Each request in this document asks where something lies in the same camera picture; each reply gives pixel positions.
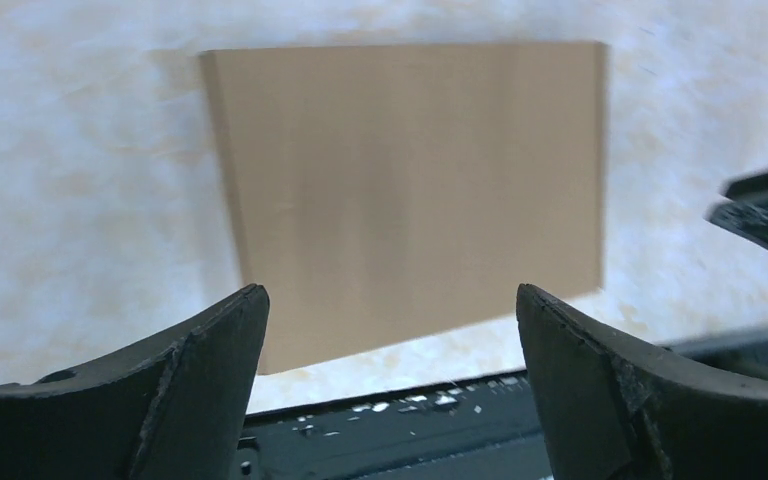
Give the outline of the brown cardboard box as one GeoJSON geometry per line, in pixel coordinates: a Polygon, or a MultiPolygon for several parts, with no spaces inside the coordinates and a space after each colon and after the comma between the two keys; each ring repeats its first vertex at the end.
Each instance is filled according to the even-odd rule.
{"type": "Polygon", "coordinates": [[[198,58],[275,374],[603,283],[601,42],[210,50],[198,58]]]}

